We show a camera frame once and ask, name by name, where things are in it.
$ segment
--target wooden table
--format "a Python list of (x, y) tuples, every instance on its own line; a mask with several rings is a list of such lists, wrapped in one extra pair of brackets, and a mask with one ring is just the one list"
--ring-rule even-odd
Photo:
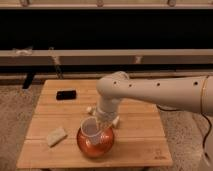
[[(96, 80), (47, 80), (29, 126), (17, 168), (144, 167), (172, 164), (158, 111), (153, 104), (124, 99), (119, 107), (120, 125), (114, 129), (115, 143), (101, 158), (84, 157), (76, 134), (88, 117), (87, 106), (95, 106), (99, 95)], [(57, 101), (58, 90), (75, 89), (76, 100)], [(45, 138), (63, 126), (68, 137), (53, 148)]]

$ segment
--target metal rail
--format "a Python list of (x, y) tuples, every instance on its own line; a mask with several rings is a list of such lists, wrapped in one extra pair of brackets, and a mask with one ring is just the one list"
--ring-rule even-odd
[(34, 4), (30, 0), (19, 0), (19, 4), (0, 4), (0, 9), (213, 9), (213, 2), (203, 4), (181, 4), (168, 0), (163, 4), (105, 4), (97, 0), (94, 4)]

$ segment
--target black object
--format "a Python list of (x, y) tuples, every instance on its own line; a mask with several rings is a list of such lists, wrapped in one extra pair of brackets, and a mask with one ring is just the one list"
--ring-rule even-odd
[(30, 72), (30, 73), (27, 74), (27, 78), (24, 81), (22, 89), (28, 89), (29, 88), (29, 86), (32, 83), (35, 75), (36, 75), (36, 72)]
[(58, 91), (56, 94), (57, 100), (76, 99), (76, 90)]

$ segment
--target black wall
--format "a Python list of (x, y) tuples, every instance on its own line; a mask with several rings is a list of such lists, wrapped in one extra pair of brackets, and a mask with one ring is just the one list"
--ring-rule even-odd
[(0, 10), (0, 50), (208, 49), (213, 10)]

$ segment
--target clear plastic cup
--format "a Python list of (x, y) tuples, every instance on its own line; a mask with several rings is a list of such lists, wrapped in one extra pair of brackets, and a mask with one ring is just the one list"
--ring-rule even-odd
[(102, 131), (98, 129), (95, 117), (88, 117), (81, 123), (81, 132), (92, 145), (100, 143)]

